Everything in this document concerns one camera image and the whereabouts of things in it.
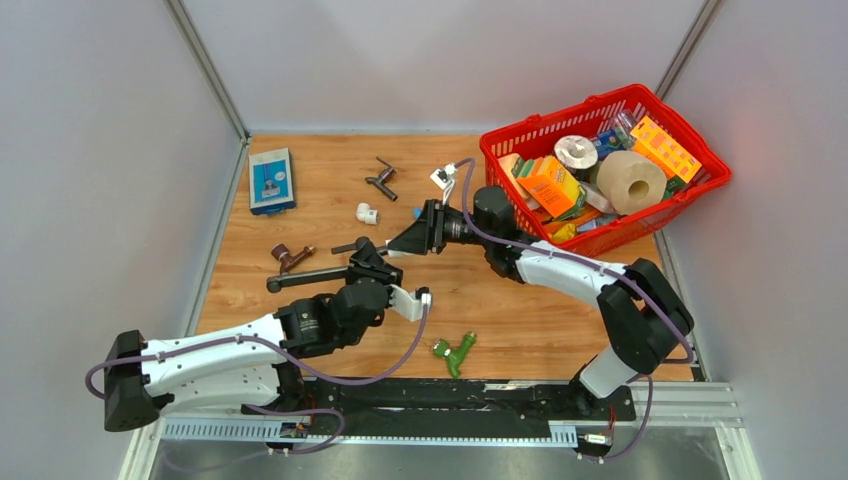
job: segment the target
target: orange label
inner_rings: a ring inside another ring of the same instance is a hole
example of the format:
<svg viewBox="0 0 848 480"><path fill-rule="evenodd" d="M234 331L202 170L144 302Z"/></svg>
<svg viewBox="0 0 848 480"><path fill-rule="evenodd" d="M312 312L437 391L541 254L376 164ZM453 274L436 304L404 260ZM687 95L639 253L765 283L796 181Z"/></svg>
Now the orange label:
<svg viewBox="0 0 848 480"><path fill-rule="evenodd" d="M630 135L636 139L633 151L659 165L667 179L680 177L689 183L701 169L699 161L647 116L633 127Z"/></svg>
<svg viewBox="0 0 848 480"><path fill-rule="evenodd" d="M582 200L580 184L553 155L536 161L533 172L518 183L553 217L558 217Z"/></svg>

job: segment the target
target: floor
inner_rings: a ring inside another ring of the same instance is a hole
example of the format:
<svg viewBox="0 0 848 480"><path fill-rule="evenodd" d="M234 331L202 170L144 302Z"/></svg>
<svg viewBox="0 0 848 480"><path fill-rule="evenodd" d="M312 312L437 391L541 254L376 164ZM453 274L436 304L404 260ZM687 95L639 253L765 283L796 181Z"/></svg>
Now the floor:
<svg viewBox="0 0 848 480"><path fill-rule="evenodd" d="M478 159L472 188L484 185L479 137L473 135L410 136L257 136L250 153L288 147L292 152L296 209L280 215L254 216L248 209L248 177L238 186L221 250L197 327L206 333L249 322L297 298L335 292L341 281L305 285L268 293L265 279L278 273L271 248L285 243L300 251L317 251L293 271L347 264L347 256L330 248L359 236L384 243L413 221L412 210L441 191L429 179L437 166L468 156ZM363 180L383 165L397 169L389 186L398 194L389 201ZM458 205L458 196L454 203ZM380 224L365 225L354 217L360 202L380 211ZM650 236L600 257L630 263L639 257L659 264ZM549 289L504 280L489 270L482 249L449 245L441 255L391 260L404 270L404 288L428 286L434 306L422 343L395 376L447 377L443 360L430 353L439 338L460 342L469 331L477 344L462 365L464 378L569 379L607 345L600 315L591 306ZM395 363L409 347L418 325L388 312L381 327L369 329L355 347L308 363L333 375L369 376ZM673 354L682 356L682 352ZM658 380L691 380L686 366L664 365Z"/></svg>

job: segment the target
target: small box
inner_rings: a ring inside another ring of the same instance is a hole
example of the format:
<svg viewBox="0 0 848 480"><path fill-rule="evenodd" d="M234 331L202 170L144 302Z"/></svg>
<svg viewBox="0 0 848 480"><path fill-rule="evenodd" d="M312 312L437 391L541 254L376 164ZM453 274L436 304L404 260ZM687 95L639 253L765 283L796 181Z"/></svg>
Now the small box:
<svg viewBox="0 0 848 480"><path fill-rule="evenodd" d="M250 213L270 215L296 206L288 148L248 157Z"/></svg>
<svg viewBox="0 0 848 480"><path fill-rule="evenodd" d="M585 201L580 184L553 155L536 160L532 172L517 181L557 220L576 214Z"/></svg>
<svg viewBox="0 0 848 480"><path fill-rule="evenodd" d="M659 165L667 179L677 176L689 183L701 169L701 162L647 116L639 120L630 135L636 139L633 151Z"/></svg>

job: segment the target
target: gray wall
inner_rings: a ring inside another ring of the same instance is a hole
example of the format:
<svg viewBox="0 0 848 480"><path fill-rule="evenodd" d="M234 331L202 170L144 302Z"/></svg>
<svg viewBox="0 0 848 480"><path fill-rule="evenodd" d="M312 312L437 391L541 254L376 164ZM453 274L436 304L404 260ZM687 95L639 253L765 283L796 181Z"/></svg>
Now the gray wall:
<svg viewBox="0 0 848 480"><path fill-rule="evenodd" d="M238 141L161 1L0 2L0 466L115 478L83 374L182 334Z"/></svg>
<svg viewBox="0 0 848 480"><path fill-rule="evenodd" d="M484 131L656 86L702 0L186 0L248 127Z"/></svg>
<svg viewBox="0 0 848 480"><path fill-rule="evenodd" d="M728 1L669 102L734 169L667 229L764 478L845 478L848 5Z"/></svg>

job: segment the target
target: blue package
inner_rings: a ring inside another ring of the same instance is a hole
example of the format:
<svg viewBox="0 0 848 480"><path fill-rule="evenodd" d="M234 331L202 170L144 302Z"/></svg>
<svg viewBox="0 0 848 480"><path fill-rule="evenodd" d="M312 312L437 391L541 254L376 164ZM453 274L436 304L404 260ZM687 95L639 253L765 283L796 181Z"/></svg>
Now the blue package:
<svg viewBox="0 0 848 480"><path fill-rule="evenodd" d="M598 159L604 157L616 150L624 150L627 146L618 138L618 134L614 128L605 132L601 132L596 137L592 137L592 144L595 145L595 150L598 151Z"/></svg>
<svg viewBox="0 0 848 480"><path fill-rule="evenodd" d="M250 213L270 215L294 208L291 154L288 148L251 155Z"/></svg>

